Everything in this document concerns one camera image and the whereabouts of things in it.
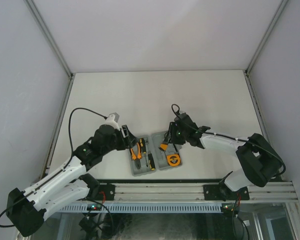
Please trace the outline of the left aluminium frame post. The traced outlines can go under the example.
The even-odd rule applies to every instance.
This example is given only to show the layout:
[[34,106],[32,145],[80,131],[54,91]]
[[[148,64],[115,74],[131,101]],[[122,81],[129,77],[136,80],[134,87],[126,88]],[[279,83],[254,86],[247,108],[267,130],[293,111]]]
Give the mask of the left aluminium frame post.
[[39,30],[41,31],[43,37],[47,41],[49,47],[51,48],[52,52],[54,53],[58,63],[61,65],[65,74],[67,75],[68,78],[72,79],[73,73],[70,70],[69,65],[67,64],[57,42],[55,41],[48,25],[46,24],[42,14],[40,13],[40,11],[38,9],[35,1],[34,0],[24,0],[23,2],[26,5],[26,7],[28,8],[30,14],[32,15]]

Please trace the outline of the aluminium frame post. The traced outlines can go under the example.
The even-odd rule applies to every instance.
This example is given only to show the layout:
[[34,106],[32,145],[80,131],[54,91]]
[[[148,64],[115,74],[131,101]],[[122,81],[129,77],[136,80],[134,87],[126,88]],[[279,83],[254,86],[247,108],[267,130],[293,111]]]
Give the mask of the aluminium frame post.
[[67,75],[68,78],[72,79],[73,73],[70,70],[69,65],[67,64],[57,42],[55,41],[48,25],[46,24],[42,14],[40,13],[40,11],[38,9],[35,1],[34,0],[24,0],[23,2],[26,5],[26,7],[28,8],[30,14],[32,15],[39,30],[41,31],[43,37],[47,41],[49,47],[51,48],[52,52],[54,53],[58,63],[61,65],[65,74]]
[[289,2],[290,2],[289,0],[281,0],[280,1],[279,5],[278,5],[271,21],[270,21],[270,23],[268,24],[268,26],[267,26],[267,28],[266,28],[259,44],[258,44],[258,46],[257,46],[250,62],[249,62],[246,70],[245,70],[245,74],[247,76],[249,76],[250,73],[252,72],[252,70],[253,70],[253,68],[254,68],[254,66],[255,66],[255,64],[256,64],[259,56],[260,56],[260,54],[262,53],[266,43],[268,42],[272,32],[274,31],[278,21],[280,20],[282,14],[285,11],[285,9],[286,9]]

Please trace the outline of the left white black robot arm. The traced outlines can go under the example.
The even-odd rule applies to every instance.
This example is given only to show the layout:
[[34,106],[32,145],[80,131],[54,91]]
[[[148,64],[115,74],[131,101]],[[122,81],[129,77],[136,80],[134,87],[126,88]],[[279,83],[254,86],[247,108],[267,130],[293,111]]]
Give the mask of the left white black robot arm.
[[24,190],[13,189],[8,194],[6,216],[23,237],[28,237],[68,204],[96,199],[100,188],[89,170],[108,153],[131,149],[138,141],[126,125],[120,129],[101,125],[59,168]]

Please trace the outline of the black yellow screwdriver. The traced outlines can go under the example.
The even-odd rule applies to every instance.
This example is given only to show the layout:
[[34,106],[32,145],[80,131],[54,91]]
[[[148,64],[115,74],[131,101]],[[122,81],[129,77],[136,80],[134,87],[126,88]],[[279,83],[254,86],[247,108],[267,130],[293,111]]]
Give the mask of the black yellow screwdriver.
[[147,157],[148,157],[148,167],[151,171],[154,171],[156,169],[156,166],[155,166],[155,161],[154,161],[154,158],[153,158],[153,154],[151,152],[149,152],[147,154]]
[[147,153],[147,141],[144,138],[140,139],[141,150],[143,154]]

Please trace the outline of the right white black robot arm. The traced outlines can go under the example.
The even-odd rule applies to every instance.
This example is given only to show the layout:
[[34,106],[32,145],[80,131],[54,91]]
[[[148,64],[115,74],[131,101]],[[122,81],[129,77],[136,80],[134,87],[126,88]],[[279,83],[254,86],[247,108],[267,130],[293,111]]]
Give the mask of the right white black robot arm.
[[218,183],[223,200],[232,199],[249,185],[262,188],[286,170],[283,160],[261,134],[254,133],[241,139],[210,132],[208,126],[197,126],[186,112],[175,112],[164,143],[189,143],[193,147],[217,150],[237,158],[240,169],[229,172]]

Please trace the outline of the grey plastic tool case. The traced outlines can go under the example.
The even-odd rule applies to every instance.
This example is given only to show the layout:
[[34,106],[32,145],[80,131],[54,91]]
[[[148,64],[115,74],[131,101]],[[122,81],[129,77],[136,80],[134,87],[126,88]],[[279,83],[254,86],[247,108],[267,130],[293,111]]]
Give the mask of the grey plastic tool case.
[[[181,145],[169,143],[166,151],[161,151],[159,149],[160,144],[163,143],[163,141],[165,139],[166,133],[167,133],[166,131],[162,131],[162,132],[153,133],[151,135],[140,135],[137,137],[138,141],[142,138],[144,138],[146,140],[147,153],[142,154],[142,159],[140,160],[141,169],[137,170],[137,168],[135,167],[135,163],[132,160],[130,150],[128,150],[128,153],[130,156],[130,170],[131,170],[131,174],[134,177],[152,174],[155,171],[172,170],[175,168],[179,168],[183,165],[183,161],[182,161],[182,158],[180,155],[180,150],[182,149]],[[133,150],[135,153],[137,153],[137,151],[138,151],[137,145],[135,145],[133,147]],[[152,153],[152,155],[153,155],[155,170],[150,170],[150,168],[149,168],[148,157],[147,157],[148,153]],[[179,154],[180,159],[181,159],[180,165],[172,167],[168,164],[167,155],[172,155],[172,154]]]

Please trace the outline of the orange black pliers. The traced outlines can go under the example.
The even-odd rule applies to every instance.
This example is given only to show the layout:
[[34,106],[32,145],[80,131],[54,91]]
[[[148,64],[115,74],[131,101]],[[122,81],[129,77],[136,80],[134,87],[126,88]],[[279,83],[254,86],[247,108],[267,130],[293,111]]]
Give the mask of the orange black pliers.
[[140,170],[141,169],[141,159],[143,157],[143,147],[145,146],[143,144],[143,139],[140,138],[138,143],[136,144],[137,146],[137,153],[135,153],[134,149],[133,148],[130,148],[129,151],[130,151],[130,155],[131,155],[131,159],[134,161],[134,165],[136,167],[137,170]]

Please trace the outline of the orange tape measure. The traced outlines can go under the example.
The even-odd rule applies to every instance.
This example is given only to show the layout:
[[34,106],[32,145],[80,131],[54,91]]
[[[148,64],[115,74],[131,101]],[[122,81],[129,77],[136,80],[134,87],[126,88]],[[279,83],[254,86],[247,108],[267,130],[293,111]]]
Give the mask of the orange tape measure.
[[179,154],[170,154],[166,156],[166,160],[169,166],[177,167],[181,164],[181,158]]

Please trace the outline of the aluminium front rail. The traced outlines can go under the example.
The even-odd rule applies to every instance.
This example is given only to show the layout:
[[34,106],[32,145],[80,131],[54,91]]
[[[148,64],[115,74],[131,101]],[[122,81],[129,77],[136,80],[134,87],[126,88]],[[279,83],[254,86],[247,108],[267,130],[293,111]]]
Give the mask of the aluminium front rail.
[[291,182],[270,182],[265,187],[249,185],[238,193],[222,196],[219,186],[209,183],[102,183],[95,200],[107,202],[225,202],[240,198],[252,203],[285,203],[298,200]]

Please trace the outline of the orange hex key set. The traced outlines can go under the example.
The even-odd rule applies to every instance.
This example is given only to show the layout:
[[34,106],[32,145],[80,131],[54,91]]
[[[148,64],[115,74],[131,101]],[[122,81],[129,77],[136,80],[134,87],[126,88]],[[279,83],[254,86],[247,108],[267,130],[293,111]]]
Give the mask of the orange hex key set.
[[168,144],[166,142],[162,142],[159,146],[159,149],[163,152],[165,152],[168,148]]

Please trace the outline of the right aluminium frame post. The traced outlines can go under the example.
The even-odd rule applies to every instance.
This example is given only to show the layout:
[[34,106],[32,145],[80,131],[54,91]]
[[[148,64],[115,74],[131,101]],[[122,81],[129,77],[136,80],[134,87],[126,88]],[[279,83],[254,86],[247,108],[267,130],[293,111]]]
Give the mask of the right aluminium frame post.
[[280,20],[282,14],[285,11],[285,9],[286,9],[289,2],[290,2],[289,0],[281,0],[280,1],[279,5],[278,5],[271,21],[270,21],[270,23],[268,24],[268,26],[267,26],[267,28],[266,28],[259,44],[258,44],[258,46],[257,46],[250,62],[249,62],[246,70],[245,70],[245,74],[247,76],[249,76],[250,73],[252,72],[252,70],[253,70],[253,68],[254,68],[254,66],[255,66],[255,64],[256,64],[259,56],[260,56],[260,54],[262,53],[266,43],[268,42],[272,32],[274,31],[278,21]]

